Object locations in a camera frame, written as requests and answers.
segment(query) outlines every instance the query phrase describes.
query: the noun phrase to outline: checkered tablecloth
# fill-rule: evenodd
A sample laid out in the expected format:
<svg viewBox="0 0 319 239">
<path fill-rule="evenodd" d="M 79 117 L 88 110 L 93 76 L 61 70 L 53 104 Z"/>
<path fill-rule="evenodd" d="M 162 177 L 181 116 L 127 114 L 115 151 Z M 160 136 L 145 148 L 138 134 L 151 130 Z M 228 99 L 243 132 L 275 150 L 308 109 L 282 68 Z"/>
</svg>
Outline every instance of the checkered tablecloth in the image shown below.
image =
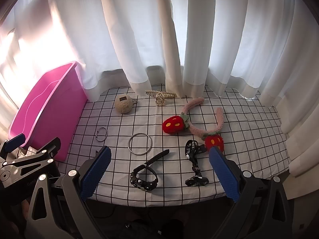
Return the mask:
<svg viewBox="0 0 319 239">
<path fill-rule="evenodd" d="M 165 86 L 154 86 L 153 90 L 165 90 Z M 137 99 L 137 104 L 125 115 L 114 108 L 116 94 L 128 94 Z M 216 125 L 214 111 L 224 109 L 224 126 L 221 136 L 224 139 L 224 153 L 227 159 L 235 161 L 241 170 L 251 171 L 255 177 L 269 178 L 288 169 L 289 158 L 284 141 L 286 136 L 280 129 L 280 119 L 274 107 L 263 107 L 257 94 L 253 99 L 243 98 L 236 90 L 226 88 L 221 97 L 206 87 L 205 102 L 189 111 L 191 122 L 201 129 L 213 129 Z M 93 199 L 113 204 L 150 207 L 195 203 L 224 195 L 223 188 L 208 160 L 208 153 L 197 156 L 202 175 L 209 184 L 202 187 L 187 187 L 185 180 L 192 177 L 192 164 L 185 157 L 185 144 L 195 139 L 188 131 L 171 136 L 163 133 L 164 120 L 179 115 L 181 109 L 191 100 L 176 98 L 165 100 L 165 106 L 157 107 L 154 98 L 136 96 L 131 88 L 110 89 L 95 103 L 85 105 L 76 128 L 70 152 L 65 162 L 58 163 L 61 173 L 78 169 L 82 163 L 95 156 L 95 151 L 107 145 L 112 151 L 112 161 L 101 179 Z M 100 127 L 106 127 L 108 136 L 105 142 L 98 142 L 94 134 Z M 127 143 L 136 133 L 146 133 L 153 140 L 153 147 L 144 156 L 129 152 Z M 132 150 L 146 151 L 149 142 L 146 137 L 135 137 Z M 130 184 L 132 170 L 157 153 L 170 149 L 170 153 L 153 163 L 151 167 L 158 175 L 157 188 L 145 192 Z M 154 180 L 154 176 L 144 170 L 140 177 Z"/>
</svg>

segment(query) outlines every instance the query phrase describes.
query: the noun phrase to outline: silver screw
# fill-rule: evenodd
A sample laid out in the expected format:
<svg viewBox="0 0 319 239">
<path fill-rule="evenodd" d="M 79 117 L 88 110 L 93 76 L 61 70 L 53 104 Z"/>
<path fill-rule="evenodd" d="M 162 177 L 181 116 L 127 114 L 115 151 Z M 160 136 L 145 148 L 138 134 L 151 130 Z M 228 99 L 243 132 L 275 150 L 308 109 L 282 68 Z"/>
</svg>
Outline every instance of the silver screw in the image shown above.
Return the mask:
<svg viewBox="0 0 319 239">
<path fill-rule="evenodd" d="M 280 178 L 278 176 L 274 176 L 273 179 L 275 182 L 280 182 Z"/>
<path fill-rule="evenodd" d="M 76 175 L 77 174 L 77 171 L 76 170 L 71 170 L 71 171 L 69 171 L 69 173 L 68 173 L 68 176 L 74 176 L 74 175 Z"/>
<path fill-rule="evenodd" d="M 40 177 L 39 177 L 39 180 L 40 181 L 43 181 L 47 176 L 45 174 L 41 174 Z"/>
<path fill-rule="evenodd" d="M 250 178 L 251 177 L 251 173 L 248 171 L 243 171 L 243 176 L 245 176 L 246 178 Z"/>
</svg>

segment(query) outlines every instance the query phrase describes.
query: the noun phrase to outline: pink plastic bin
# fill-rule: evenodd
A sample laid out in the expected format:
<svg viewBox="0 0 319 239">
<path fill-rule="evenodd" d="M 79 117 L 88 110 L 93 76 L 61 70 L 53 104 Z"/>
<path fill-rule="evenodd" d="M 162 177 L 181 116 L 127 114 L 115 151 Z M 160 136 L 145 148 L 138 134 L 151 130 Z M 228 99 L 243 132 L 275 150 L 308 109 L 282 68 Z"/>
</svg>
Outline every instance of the pink plastic bin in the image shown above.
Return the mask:
<svg viewBox="0 0 319 239">
<path fill-rule="evenodd" d="M 76 61 L 46 72 L 32 88 L 9 129 L 9 139 L 23 133 L 29 146 L 39 150 L 55 137 L 61 149 L 55 156 L 64 161 L 87 97 L 78 79 Z"/>
</svg>

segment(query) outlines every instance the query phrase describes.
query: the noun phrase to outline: white curtain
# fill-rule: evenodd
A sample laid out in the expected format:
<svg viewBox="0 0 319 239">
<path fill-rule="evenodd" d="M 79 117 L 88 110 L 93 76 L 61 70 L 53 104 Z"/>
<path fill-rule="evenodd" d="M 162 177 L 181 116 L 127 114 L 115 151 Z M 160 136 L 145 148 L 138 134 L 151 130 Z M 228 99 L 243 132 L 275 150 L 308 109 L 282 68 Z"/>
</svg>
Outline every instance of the white curtain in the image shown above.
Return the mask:
<svg viewBox="0 0 319 239">
<path fill-rule="evenodd" d="M 0 83 L 17 107 L 45 71 L 71 60 L 90 101 L 127 85 L 141 96 L 159 83 L 190 97 L 204 85 L 246 98 L 258 90 L 291 135 L 291 172 L 319 163 L 319 30 L 302 0 L 18 0 L 0 40 L 12 29 Z"/>
</svg>

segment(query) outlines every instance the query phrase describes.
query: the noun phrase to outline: small silver bracelet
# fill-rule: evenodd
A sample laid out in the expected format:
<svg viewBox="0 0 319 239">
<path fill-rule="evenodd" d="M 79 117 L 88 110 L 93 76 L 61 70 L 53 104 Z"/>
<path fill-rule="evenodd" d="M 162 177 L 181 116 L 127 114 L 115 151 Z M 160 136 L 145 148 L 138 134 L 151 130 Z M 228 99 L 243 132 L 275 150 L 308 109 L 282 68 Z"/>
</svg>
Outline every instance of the small silver bracelet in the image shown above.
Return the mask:
<svg viewBox="0 0 319 239">
<path fill-rule="evenodd" d="M 131 150 L 131 148 L 130 148 L 130 142 L 132 141 L 133 137 L 134 137 L 134 136 L 137 136 L 137 135 L 145 135 L 145 136 L 148 137 L 148 139 L 149 139 L 150 142 L 151 142 L 150 147 L 146 150 L 146 152 L 144 152 L 144 153 L 142 153 L 142 154 L 136 154 L 136 153 L 134 153 L 134 152 Z M 135 135 L 133 135 L 133 136 L 130 137 L 129 141 L 127 142 L 127 148 L 130 150 L 130 152 L 131 152 L 132 154 L 134 154 L 134 155 L 136 155 L 136 156 L 143 156 L 143 155 L 147 154 L 147 153 L 151 150 L 151 148 L 152 148 L 152 143 L 153 143 L 152 138 L 151 138 L 148 134 L 145 134 L 145 133 L 137 133 L 137 134 L 135 134 Z"/>
<path fill-rule="evenodd" d="M 102 128 L 104 128 L 104 129 L 105 129 L 106 133 L 105 133 L 105 137 L 104 137 L 104 139 L 99 140 L 99 139 L 98 139 L 98 132 L 99 132 Z M 107 137 L 107 129 L 106 129 L 106 127 L 100 127 L 100 128 L 98 129 L 98 131 L 96 131 L 96 135 L 95 135 L 96 140 L 98 140 L 99 142 L 103 142 L 103 141 L 105 141 L 105 140 L 106 140 L 106 137 Z"/>
</svg>

